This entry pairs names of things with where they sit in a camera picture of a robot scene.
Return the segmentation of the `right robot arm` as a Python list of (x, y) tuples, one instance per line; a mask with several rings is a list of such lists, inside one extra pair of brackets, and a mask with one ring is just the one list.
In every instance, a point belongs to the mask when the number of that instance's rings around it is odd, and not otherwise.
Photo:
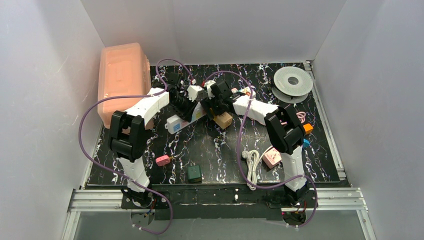
[(305, 176), (302, 150), (306, 131), (290, 105), (275, 105), (257, 100), (252, 88), (248, 92), (233, 91), (225, 80), (207, 80), (208, 96), (200, 103), (209, 118), (224, 112), (250, 118), (265, 125), (272, 148), (282, 160), (282, 186), (288, 200), (299, 202), (309, 191)]

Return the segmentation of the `white power strip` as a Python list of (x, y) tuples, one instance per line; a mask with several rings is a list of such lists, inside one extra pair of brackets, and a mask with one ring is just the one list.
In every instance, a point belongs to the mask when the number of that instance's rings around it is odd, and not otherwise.
[(178, 115), (175, 114), (166, 120), (164, 127), (170, 134), (175, 134), (181, 131), (182, 129), (184, 129), (185, 127), (193, 124), (197, 120), (201, 119), (205, 115), (206, 115), (206, 112), (201, 106), (201, 103), (199, 102), (194, 108), (194, 111), (191, 116), (191, 121), (183, 120), (182, 118), (180, 118)]

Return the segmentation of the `orange power bank socket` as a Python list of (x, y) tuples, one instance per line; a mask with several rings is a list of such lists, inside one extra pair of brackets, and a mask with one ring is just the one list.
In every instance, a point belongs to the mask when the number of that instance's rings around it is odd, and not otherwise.
[(310, 123), (304, 124), (303, 128), (305, 130), (306, 135), (309, 135), (314, 130), (314, 127)]

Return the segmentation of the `green cube plug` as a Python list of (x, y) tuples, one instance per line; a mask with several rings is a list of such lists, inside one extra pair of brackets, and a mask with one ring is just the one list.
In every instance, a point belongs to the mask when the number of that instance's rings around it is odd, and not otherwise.
[(199, 165), (187, 167), (187, 181), (189, 184), (201, 183), (202, 179), (202, 170)]

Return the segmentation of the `pink plastic storage box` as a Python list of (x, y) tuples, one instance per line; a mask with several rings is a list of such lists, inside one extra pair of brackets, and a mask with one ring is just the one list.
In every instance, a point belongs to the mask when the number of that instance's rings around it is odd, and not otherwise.
[(146, 95), (151, 87), (150, 62), (139, 43), (105, 47), (101, 51), (99, 101), (116, 96)]

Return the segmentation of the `white cartoon cube plug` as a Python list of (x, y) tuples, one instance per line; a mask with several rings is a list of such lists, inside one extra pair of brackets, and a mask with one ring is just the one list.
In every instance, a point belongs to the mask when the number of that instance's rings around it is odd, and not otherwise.
[(249, 97), (252, 96), (253, 98), (256, 97), (256, 93), (254, 91), (251, 91), (249, 87), (245, 87), (245, 88), (241, 88), (241, 89), (233, 88), (231, 91), (233, 93), (240, 92), (240, 93), (243, 93), (243, 94), (245, 94)]

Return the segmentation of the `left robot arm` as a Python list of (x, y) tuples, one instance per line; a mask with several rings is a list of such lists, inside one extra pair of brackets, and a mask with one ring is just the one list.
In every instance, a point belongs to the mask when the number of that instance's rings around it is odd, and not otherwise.
[(111, 116), (108, 146), (116, 154), (129, 177), (131, 192), (144, 193), (150, 184), (143, 162), (148, 141), (147, 124), (166, 106), (175, 114), (165, 123), (165, 129), (175, 134), (204, 116), (199, 100), (208, 94), (199, 85), (183, 89), (180, 80), (167, 86), (152, 87), (147, 96), (125, 111), (115, 111)]

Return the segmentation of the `light blue cube socket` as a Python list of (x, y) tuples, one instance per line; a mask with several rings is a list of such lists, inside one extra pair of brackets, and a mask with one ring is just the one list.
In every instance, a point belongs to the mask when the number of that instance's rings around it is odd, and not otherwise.
[(303, 147), (308, 148), (310, 145), (311, 145), (311, 143), (306, 138), (304, 138), (303, 139)]

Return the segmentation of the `beige cube plug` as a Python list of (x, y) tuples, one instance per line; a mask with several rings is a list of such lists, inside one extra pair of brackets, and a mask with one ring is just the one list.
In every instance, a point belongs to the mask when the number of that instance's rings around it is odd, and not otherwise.
[(221, 129), (226, 129), (228, 128), (232, 122), (233, 122), (233, 117), (228, 113), (228, 112), (224, 112), (220, 115), (216, 115), (213, 119), (215, 121), (215, 123), (221, 128)]

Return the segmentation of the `pink cube plug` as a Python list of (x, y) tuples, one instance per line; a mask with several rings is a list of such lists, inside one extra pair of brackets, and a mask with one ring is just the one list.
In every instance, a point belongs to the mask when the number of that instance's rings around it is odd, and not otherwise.
[(162, 167), (162, 166), (169, 164), (172, 159), (173, 159), (172, 156), (162, 155), (160, 157), (157, 157), (155, 159), (155, 162), (156, 162), (157, 166)]
[(261, 158), (269, 169), (274, 168), (282, 161), (281, 153), (274, 147), (267, 150)]

